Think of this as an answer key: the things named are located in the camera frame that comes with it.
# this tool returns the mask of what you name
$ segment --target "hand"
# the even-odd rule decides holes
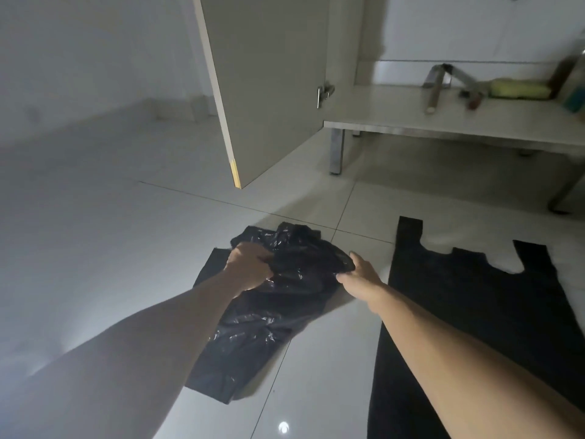
[[[272,253],[262,245],[242,242],[230,253],[223,271],[237,284],[239,294],[256,288],[274,275],[266,263],[271,258]]]
[[[388,287],[382,283],[370,262],[365,261],[355,252],[350,252],[349,256],[356,268],[349,273],[337,274],[337,281],[349,294],[367,302],[370,310],[374,311],[372,305],[388,293]]]

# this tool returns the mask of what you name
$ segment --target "black plastic bag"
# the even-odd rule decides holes
[[[320,231],[303,225],[283,222],[276,231],[247,227],[231,245],[240,242],[259,243],[274,253],[274,277],[230,303],[185,384],[226,404],[323,313],[339,286],[335,274],[355,268],[343,251],[321,240]],[[195,284],[220,272],[229,253],[214,249]]]

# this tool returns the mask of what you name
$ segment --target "cabinet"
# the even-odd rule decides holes
[[[194,2],[238,188],[323,126],[336,130],[332,161],[339,165],[337,173],[345,129],[485,136],[498,144],[515,141],[517,147],[585,155],[585,127],[552,102],[486,99],[477,111],[468,111],[450,91],[442,95],[437,113],[428,116],[428,93],[420,87],[355,84],[364,55],[415,62],[422,74],[418,86],[435,61],[481,64],[520,55],[530,63],[541,54],[558,59],[564,49],[557,54],[546,49],[578,35],[583,10],[568,11],[581,7],[582,0],[554,0],[552,13],[546,10],[552,0],[390,0],[383,24],[376,20],[379,9],[367,8],[364,0]],[[544,19],[543,32],[531,33]],[[389,41],[364,43],[380,24]],[[508,34],[512,38],[502,41]],[[317,108],[318,87],[326,81],[335,92]]]

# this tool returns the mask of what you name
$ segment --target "metal hinge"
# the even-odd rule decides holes
[[[317,109],[321,107],[321,103],[327,98],[331,97],[331,94],[335,92],[335,86],[325,82],[323,86],[317,88]]]

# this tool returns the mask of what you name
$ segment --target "open cabinet door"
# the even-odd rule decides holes
[[[323,125],[329,0],[194,0],[233,182],[242,188]]]

